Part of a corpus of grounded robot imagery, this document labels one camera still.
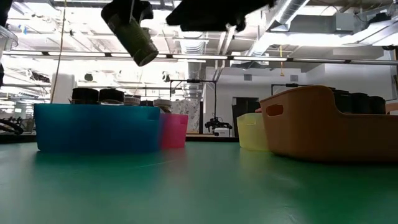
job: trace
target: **blue plastic bin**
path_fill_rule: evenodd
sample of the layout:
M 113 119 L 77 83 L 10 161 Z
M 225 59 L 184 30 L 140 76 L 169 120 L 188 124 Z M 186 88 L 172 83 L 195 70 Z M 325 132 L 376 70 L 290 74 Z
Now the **blue plastic bin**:
M 160 150 L 160 109 L 146 106 L 36 104 L 37 147 L 45 152 Z

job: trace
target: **green table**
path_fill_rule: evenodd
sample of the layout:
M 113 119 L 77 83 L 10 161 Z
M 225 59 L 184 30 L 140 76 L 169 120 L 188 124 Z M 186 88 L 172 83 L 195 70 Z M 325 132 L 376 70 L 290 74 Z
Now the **green table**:
M 146 155 L 0 145 L 0 223 L 398 223 L 398 167 L 188 142 Z

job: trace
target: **pink plastic bin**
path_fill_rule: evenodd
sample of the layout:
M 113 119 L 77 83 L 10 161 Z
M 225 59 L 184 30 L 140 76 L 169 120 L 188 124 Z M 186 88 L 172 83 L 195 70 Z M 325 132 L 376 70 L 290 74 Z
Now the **pink plastic bin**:
M 162 116 L 164 116 L 162 149 L 183 148 L 187 135 L 188 115 L 162 114 Z

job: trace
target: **plastic bin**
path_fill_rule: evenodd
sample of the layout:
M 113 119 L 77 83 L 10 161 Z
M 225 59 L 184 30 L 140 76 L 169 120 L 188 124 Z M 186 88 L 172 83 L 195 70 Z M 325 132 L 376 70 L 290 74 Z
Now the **plastic bin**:
M 185 147 L 187 136 L 188 115 L 162 114 L 163 135 L 162 149 L 175 149 Z
M 45 152 L 154 152 L 160 109 L 144 106 L 34 105 L 37 147 Z
M 344 114 L 325 86 L 287 90 L 261 102 L 269 150 L 318 162 L 398 162 L 398 116 Z
M 18 37 L 3 26 L 0 26 L 0 60 L 3 51 L 9 51 L 11 47 L 16 46 L 18 46 Z
M 262 114 L 248 113 L 237 118 L 239 144 L 249 150 L 266 151 L 267 139 Z

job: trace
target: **bin handle hole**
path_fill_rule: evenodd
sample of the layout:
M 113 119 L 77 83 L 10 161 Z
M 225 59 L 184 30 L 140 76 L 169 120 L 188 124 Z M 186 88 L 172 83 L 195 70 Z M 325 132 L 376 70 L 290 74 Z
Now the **bin handle hole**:
M 268 116 L 278 116 L 284 113 L 284 107 L 280 104 L 270 105 L 267 107 L 266 112 Z

